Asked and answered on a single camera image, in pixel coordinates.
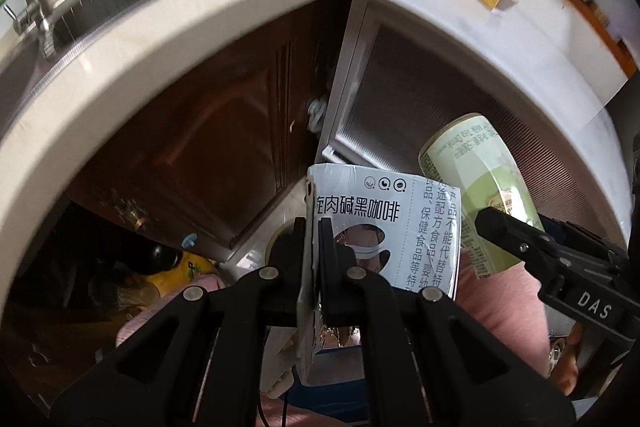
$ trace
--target wooden cabinet door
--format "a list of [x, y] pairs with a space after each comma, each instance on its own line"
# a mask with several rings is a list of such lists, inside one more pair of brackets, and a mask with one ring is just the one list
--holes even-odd
[[348, 1], [305, 6], [193, 68], [98, 151], [70, 197], [172, 247], [197, 233], [191, 250], [229, 257], [313, 162], [320, 41], [330, 35], [337, 60]]

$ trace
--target pink fabric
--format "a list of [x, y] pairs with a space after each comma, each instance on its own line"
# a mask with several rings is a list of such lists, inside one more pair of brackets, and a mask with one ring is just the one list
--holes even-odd
[[456, 302], [540, 375], [549, 372], [549, 337], [540, 282], [516, 264], [476, 279], [465, 251], [460, 256]]
[[[199, 277], [193, 280], [192, 284], [202, 286], [207, 291], [225, 286], [217, 275]], [[548, 328], [544, 306], [537, 296], [539, 288], [540, 283], [525, 271], [522, 263], [488, 279], [476, 279], [468, 255], [465, 252], [462, 253], [456, 302], [503, 344], [546, 377], [549, 365]], [[182, 289], [158, 299], [156, 303], [123, 326], [118, 332], [116, 345], [123, 343], [180, 291]], [[283, 402], [269, 399], [264, 395], [261, 400], [269, 425], [279, 425]], [[287, 425], [338, 427], [345, 424], [311, 411], [289, 407]], [[256, 426], [264, 427], [259, 415], [256, 415]]]

